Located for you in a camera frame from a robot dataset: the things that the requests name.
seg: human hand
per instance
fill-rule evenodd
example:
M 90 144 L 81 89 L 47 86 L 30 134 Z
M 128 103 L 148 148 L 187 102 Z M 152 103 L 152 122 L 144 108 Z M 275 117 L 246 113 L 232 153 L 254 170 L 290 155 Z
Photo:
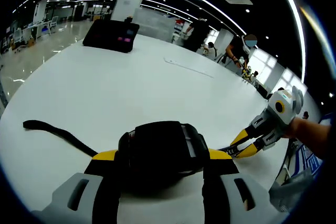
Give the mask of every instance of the human hand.
M 284 138 L 296 138 L 296 133 L 298 131 L 299 125 L 303 119 L 295 117 L 289 124 Z

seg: chair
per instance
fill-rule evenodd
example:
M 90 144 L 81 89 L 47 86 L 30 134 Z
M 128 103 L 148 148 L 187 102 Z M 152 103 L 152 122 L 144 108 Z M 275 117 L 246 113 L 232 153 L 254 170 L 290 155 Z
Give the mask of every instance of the chair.
M 7 38 L 3 38 L 2 40 L 2 46 L 1 46 L 1 53 L 5 53 L 6 51 L 8 51 L 8 43 L 7 43 Z
M 21 28 L 16 29 L 13 37 L 14 37 L 14 44 L 22 44 L 22 41 L 24 41 L 24 39 Z
M 54 16 L 50 23 L 49 23 L 49 28 L 52 29 L 53 27 L 55 27 L 57 25 L 57 20 L 58 20 L 58 16 Z

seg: yellow trim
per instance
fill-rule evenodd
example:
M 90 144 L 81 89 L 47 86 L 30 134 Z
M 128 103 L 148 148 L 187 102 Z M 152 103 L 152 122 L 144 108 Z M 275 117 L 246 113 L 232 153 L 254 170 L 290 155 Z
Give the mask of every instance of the yellow trim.
M 233 142 L 230 145 L 233 145 L 237 142 L 239 142 L 240 140 L 242 140 L 243 138 L 247 137 L 247 132 L 245 131 L 245 129 L 243 129 L 238 136 L 236 136 L 236 138 L 233 140 Z
M 209 149 L 210 159 L 232 159 L 226 152 Z
M 281 106 L 282 106 L 282 112 L 277 111 L 277 109 L 275 109 L 275 110 L 276 110 L 278 113 L 280 113 L 280 114 L 284 113 L 284 111 L 285 111 L 284 103 L 283 103 L 282 101 L 280 101 L 280 100 L 276 101 L 276 103 L 277 103 L 277 102 L 279 102 L 279 103 L 281 104 Z
M 257 147 L 254 144 L 250 144 L 248 147 L 242 150 L 239 154 L 236 155 L 237 158 L 241 157 L 250 157 L 258 152 Z
M 96 156 L 94 156 L 92 159 L 96 160 L 114 160 L 114 156 L 116 154 L 117 150 L 112 150 L 108 152 L 101 152 L 98 153 Z

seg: black monitor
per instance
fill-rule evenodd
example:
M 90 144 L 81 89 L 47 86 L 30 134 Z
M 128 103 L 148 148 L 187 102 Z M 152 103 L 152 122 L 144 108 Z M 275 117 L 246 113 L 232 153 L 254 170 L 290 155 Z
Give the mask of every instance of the black monitor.
M 130 52 L 138 30 L 138 24 L 97 19 L 86 34 L 83 45 Z

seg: black strap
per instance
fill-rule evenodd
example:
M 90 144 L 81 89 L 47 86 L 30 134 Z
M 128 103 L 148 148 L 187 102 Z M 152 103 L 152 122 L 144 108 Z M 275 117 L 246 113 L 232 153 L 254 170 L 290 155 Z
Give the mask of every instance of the black strap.
M 69 144 L 81 150 L 82 152 L 88 154 L 90 157 L 93 157 L 98 154 L 93 149 L 91 149 L 90 147 L 86 146 L 84 143 L 79 141 L 70 132 L 56 128 L 48 123 L 38 121 L 38 120 L 28 120 L 26 122 L 23 122 L 23 128 L 28 129 L 28 130 L 40 130 L 40 131 L 50 132 L 53 135 L 63 138 Z

